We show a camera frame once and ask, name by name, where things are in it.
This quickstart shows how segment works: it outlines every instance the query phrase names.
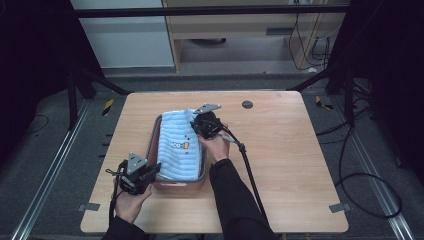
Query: floor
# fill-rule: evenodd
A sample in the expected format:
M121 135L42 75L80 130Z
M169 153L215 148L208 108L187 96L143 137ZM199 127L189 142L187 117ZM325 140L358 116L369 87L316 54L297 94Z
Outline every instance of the floor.
M201 91L286 89L312 76L308 70L299 71L291 61L283 39L227 39L224 44L213 41L186 41L181 68L176 73L148 74L133 78L110 80L134 91ZM302 93L316 132L343 122L342 94L328 97L323 93L325 80ZM111 134L119 119L125 96L119 96L95 84L98 94L94 100L78 98L80 109L87 108L84 122L72 147L64 153L64 161L55 165L43 200L39 186L61 150L67 136L68 112L66 91L48 97L39 104L37 116L28 133L14 150L12 164L0 176L0 239L10 239L31 205L38 201L33 222L27 225L29 239L99 239L101 234L85 234L79 229L83 212L80 204L89 200L103 157L107 152ZM333 110L317 106L316 96ZM107 100L114 104L108 116L102 116ZM365 109L366 101L358 101L357 109ZM339 156L346 128L318 137L334 181L338 179ZM350 228L343 234L287 233L286 239L424 239L424 187L408 169L398 168L390 145L381 133L372 111L366 111L356 120L343 157L343 173L372 172L390 182L403 201L401 215L387 220L365 214L357 207L347 211ZM354 178L346 181L346 189L361 205L378 214L396 210L393 195L378 181ZM341 201L350 202L337 188Z

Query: gray floor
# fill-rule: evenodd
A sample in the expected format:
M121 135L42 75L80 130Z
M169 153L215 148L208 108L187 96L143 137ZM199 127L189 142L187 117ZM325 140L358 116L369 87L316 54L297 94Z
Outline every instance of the gray floor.
M222 45L187 41L184 46L178 73L110 80L132 91L246 90L285 89L311 76L307 71L294 68L282 39L228 39ZM315 104L315 95L320 95L324 82L315 84L303 93L305 105L317 132L342 122L337 110L324 109ZM125 96L119 96L97 84L95 87L98 94L94 100L89 101L81 131L33 226L33 239L89 239L101 236L81 232L79 225L83 213L76 211L76 208L89 200L107 151L107 143L111 139L109 134L114 131ZM102 116L104 105L110 98L114 99L111 111L108 116ZM341 96L335 96L328 101L340 98ZM83 104L84 101L79 97L79 106ZM366 102L358 102L358 109L366 106ZM0 175L0 236L4 239L10 238L25 214L66 135L69 117L66 91L44 99L38 106L37 114L40 116L35 117L28 129L29 133L14 150L11 156L12 164L6 170L3 169ZM368 112L356 121L355 133L360 136L381 177L392 184L401 196L404 205L402 216L411 232L416 239L424 239L424 188L413 172L396 167L395 156L370 114L371 112ZM345 134L346 129L343 128L319 137L318 140L337 141ZM321 145L335 181L338 179L337 166L341 146L341 143ZM346 147L342 169L344 174L364 171L351 140ZM371 181L365 178L346 182L349 193L359 203L382 214L381 202L371 186ZM337 191L341 201L348 202L343 191L340 188L337 188ZM346 212L346 216L350 226L346 233L311 234L310 239L398 239L392 228L393 223L388 220L367 215L356 207ZM306 233L287 234L288 239L306 237Z

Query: blue towel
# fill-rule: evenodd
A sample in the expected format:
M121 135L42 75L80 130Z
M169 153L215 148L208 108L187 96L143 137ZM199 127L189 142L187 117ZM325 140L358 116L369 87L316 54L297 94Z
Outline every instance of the blue towel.
M190 125L193 109L162 114L158 162L159 176L170 180L197 180L201 163L201 144Z

